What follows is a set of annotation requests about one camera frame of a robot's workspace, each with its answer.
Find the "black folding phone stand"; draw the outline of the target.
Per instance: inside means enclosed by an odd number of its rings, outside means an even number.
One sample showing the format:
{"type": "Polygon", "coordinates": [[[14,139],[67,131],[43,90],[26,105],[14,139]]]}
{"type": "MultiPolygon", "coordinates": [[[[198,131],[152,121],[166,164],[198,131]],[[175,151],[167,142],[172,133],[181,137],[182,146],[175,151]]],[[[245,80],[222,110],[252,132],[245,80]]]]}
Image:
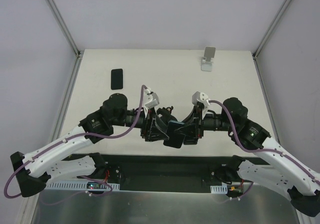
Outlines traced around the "black folding phone stand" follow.
{"type": "Polygon", "coordinates": [[[198,135],[185,135],[183,144],[184,145],[196,145],[198,143],[198,135]]]}

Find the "blue phone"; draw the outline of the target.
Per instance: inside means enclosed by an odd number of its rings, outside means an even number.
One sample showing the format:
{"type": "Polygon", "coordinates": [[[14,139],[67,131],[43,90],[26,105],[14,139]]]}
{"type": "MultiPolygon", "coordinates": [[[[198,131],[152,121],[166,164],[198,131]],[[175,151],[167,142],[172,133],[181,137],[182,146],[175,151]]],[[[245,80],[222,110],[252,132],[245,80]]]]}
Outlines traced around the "blue phone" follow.
{"type": "Polygon", "coordinates": [[[175,130],[176,128],[180,127],[183,123],[182,122],[178,122],[178,121],[169,121],[168,123],[168,127],[166,130],[166,134],[168,135],[168,137],[170,137],[172,134],[175,134],[175,130]]]}

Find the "black round-base clamp stand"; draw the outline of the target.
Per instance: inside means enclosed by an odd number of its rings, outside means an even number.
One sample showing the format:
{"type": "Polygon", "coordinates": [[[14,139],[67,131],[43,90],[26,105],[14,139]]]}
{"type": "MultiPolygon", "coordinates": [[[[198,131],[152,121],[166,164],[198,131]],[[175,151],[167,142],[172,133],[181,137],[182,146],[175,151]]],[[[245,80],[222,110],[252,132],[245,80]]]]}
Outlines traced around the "black round-base clamp stand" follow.
{"type": "Polygon", "coordinates": [[[167,131],[169,121],[176,121],[176,117],[172,115],[173,107],[163,107],[156,111],[157,124],[164,131],[167,131]]]}

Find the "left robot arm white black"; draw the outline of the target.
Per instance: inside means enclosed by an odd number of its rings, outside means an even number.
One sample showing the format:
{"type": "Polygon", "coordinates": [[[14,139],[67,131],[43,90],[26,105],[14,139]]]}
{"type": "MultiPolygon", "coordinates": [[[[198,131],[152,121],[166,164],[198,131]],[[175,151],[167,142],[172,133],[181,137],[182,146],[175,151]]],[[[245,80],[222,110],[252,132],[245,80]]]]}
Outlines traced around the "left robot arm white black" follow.
{"type": "Polygon", "coordinates": [[[9,177],[4,195],[8,194],[9,183],[16,179],[20,193],[15,197],[32,197],[49,184],[68,177],[93,176],[102,178],[106,165],[99,153],[88,154],[81,159],[67,161],[74,152],[91,146],[102,139],[118,139],[133,128],[144,128],[150,115],[159,105],[156,93],[142,88],[137,109],[128,110],[128,99],[120,93],[112,94],[95,112],[87,115],[78,125],[62,137],[33,152],[15,152],[10,156],[14,173],[9,177]]]}

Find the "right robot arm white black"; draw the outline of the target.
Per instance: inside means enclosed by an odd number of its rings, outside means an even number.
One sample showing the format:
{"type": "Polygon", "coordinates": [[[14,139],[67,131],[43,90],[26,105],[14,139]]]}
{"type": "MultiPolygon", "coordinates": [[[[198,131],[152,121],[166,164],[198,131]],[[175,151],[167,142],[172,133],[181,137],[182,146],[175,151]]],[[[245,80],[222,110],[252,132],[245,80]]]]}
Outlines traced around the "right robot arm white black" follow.
{"type": "Polygon", "coordinates": [[[288,199],[291,205],[309,217],[320,213],[320,175],[299,161],[260,124],[248,118],[248,109],[238,98],[224,102],[201,98],[193,100],[194,109],[174,133],[194,144],[204,131],[226,131],[244,152],[254,154],[272,166],[257,168],[249,160],[233,156],[225,168],[230,181],[239,178],[264,186],[288,199]]]}

